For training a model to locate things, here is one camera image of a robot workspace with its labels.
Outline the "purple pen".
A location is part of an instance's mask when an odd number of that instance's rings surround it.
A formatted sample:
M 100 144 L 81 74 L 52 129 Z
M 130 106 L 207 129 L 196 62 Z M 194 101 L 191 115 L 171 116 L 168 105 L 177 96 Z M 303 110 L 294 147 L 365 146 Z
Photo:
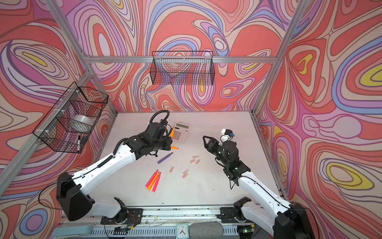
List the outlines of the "purple pen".
M 162 162 L 165 161 L 167 158 L 169 158 L 172 154 L 173 154 L 173 152 L 167 154 L 167 155 L 164 156 L 162 159 L 158 160 L 158 161 L 157 161 L 157 164 L 162 163 Z

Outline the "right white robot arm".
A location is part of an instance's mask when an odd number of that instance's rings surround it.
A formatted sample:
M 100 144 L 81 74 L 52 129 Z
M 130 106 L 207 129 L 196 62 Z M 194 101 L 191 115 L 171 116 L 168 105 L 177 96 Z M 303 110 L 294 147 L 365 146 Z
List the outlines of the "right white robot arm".
M 230 139 L 220 142 L 205 135 L 203 141 L 227 178 L 251 196 L 234 203 L 238 221 L 251 221 L 275 239 L 315 238 L 307 209 L 282 199 L 265 186 L 240 160 L 236 142 Z

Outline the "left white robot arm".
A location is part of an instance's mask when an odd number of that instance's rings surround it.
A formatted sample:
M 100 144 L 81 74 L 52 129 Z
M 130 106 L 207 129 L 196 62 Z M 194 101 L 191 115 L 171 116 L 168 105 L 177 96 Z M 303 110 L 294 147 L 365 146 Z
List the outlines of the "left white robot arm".
M 128 217 L 128 209 L 121 199 L 98 200 L 91 192 L 119 169 L 146 155 L 156 156 L 159 150 L 171 149 L 171 131 L 167 120 L 150 122 L 144 132 L 121 139 L 113 152 L 101 161 L 72 175 L 65 172 L 57 179 L 56 198 L 61 209 L 71 222 L 85 216 L 101 216 L 117 224 Z

